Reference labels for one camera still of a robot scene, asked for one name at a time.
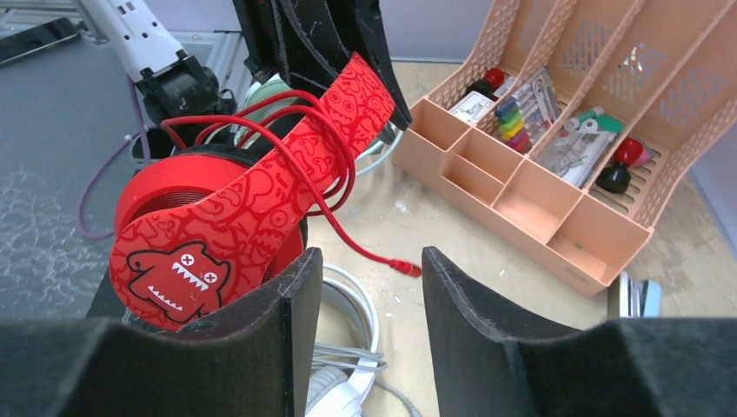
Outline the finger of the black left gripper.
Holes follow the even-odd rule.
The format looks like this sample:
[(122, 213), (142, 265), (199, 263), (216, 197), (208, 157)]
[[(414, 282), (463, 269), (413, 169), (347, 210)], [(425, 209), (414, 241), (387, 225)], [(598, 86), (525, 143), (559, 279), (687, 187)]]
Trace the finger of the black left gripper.
[(412, 116), (392, 66), (380, 1), (330, 0), (328, 7), (343, 45), (363, 57), (392, 96), (395, 110), (390, 121), (405, 130)]
[(286, 48), (289, 84), (322, 96), (350, 59), (326, 0), (279, 1), (294, 46)]

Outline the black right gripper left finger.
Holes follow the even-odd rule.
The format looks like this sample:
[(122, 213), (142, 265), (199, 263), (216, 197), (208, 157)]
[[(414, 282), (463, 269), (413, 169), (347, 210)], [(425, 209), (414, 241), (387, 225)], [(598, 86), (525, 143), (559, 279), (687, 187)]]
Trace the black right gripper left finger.
[(303, 416), (322, 285), (309, 248), (177, 333), (111, 318), (1, 326), (4, 416)]

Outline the red black headphones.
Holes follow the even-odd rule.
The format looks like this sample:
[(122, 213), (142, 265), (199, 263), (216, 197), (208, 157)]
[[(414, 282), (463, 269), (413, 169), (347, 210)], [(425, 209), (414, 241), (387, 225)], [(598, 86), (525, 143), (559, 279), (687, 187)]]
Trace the red black headphones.
[(201, 201), (143, 215), (116, 236), (110, 282), (133, 314), (177, 330), (258, 287), (317, 197), (386, 125), (394, 103), (359, 55), (254, 166)]

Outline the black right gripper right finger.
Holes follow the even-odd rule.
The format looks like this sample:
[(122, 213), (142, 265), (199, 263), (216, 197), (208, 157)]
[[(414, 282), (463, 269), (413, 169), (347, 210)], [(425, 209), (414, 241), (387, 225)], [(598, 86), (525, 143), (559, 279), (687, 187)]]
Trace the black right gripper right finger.
[(422, 251), (442, 416), (733, 416), (733, 318), (622, 318), (579, 330)]

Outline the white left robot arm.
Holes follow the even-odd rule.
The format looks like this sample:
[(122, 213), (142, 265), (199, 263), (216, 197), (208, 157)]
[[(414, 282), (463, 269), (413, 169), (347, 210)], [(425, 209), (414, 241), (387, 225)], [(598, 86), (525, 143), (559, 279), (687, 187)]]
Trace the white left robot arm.
[[(188, 53), (144, 1), (76, 1), (95, 37), (106, 37), (156, 124), (216, 109), (216, 76)], [(273, 75), (321, 96), (354, 55), (378, 75), (395, 105), (390, 121), (412, 122), (393, 71), (377, 1), (236, 1), (248, 56), (260, 83)]]

